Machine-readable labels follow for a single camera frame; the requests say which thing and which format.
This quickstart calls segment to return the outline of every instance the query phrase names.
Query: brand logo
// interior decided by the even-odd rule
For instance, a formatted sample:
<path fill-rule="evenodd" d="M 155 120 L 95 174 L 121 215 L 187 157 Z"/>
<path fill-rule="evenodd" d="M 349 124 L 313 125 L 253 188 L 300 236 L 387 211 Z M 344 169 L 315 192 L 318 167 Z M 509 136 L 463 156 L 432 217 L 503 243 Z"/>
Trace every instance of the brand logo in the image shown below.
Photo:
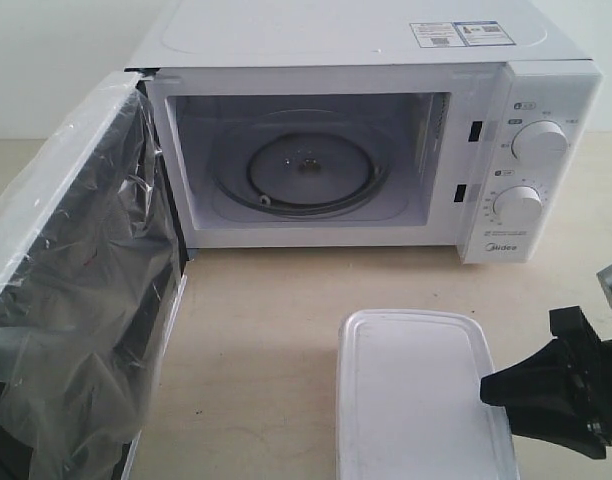
<path fill-rule="evenodd" d="M 515 250 L 517 250 L 517 245 L 498 245 L 497 243 L 486 245 L 487 252 L 514 252 Z"/>

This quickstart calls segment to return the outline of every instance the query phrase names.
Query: protective plastic wrap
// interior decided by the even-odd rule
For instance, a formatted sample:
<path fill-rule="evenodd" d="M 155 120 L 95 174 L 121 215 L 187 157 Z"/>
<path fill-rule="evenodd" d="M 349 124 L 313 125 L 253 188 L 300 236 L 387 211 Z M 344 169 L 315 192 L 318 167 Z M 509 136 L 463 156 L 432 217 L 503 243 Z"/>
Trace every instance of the protective plastic wrap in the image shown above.
<path fill-rule="evenodd" d="M 181 272 L 138 81 L 107 78 L 0 198 L 0 426 L 33 480 L 110 479 L 151 397 Z"/>

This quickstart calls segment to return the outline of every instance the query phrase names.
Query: white knob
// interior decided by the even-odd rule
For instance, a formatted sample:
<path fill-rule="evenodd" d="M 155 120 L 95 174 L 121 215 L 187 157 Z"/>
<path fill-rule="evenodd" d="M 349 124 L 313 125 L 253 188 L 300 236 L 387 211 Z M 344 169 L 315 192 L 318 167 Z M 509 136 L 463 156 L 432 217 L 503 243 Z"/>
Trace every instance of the white knob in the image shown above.
<path fill-rule="evenodd" d="M 555 122 L 531 123 L 513 141 L 513 155 L 528 167 L 557 162 L 568 152 L 568 139 Z"/>
<path fill-rule="evenodd" d="M 503 192 L 493 205 L 493 211 L 502 223 L 523 227 L 535 223 L 542 215 L 539 194 L 530 187 L 513 187 Z"/>

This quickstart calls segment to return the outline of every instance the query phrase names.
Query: white container lid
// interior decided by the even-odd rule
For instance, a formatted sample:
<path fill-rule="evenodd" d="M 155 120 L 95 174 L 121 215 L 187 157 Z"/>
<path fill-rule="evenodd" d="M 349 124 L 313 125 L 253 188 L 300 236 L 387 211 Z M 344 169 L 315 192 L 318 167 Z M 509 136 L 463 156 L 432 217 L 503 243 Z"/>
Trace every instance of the white container lid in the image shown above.
<path fill-rule="evenodd" d="M 518 479 L 503 409 L 479 399 L 493 372 L 473 320 L 367 310 L 341 330 L 339 480 Z"/>

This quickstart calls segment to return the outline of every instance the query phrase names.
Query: table surface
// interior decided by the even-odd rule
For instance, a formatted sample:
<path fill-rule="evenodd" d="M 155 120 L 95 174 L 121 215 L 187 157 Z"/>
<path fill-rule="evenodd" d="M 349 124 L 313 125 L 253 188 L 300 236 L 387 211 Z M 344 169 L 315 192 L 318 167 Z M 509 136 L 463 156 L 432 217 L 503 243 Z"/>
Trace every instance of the table surface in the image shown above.
<path fill-rule="evenodd" d="M 0 191 L 38 146 L 0 142 Z M 550 340 L 552 308 L 581 305 L 612 338 L 595 278 L 610 263 L 612 134 L 603 133 L 585 137 L 527 264 L 461 265 L 448 247 L 202 251 L 187 267 L 131 478 L 333 480 L 345 317 L 367 308 L 464 314 L 503 368 Z M 515 447 L 523 480 L 612 479 L 612 451 L 598 462 L 534 440 L 515 437 Z"/>

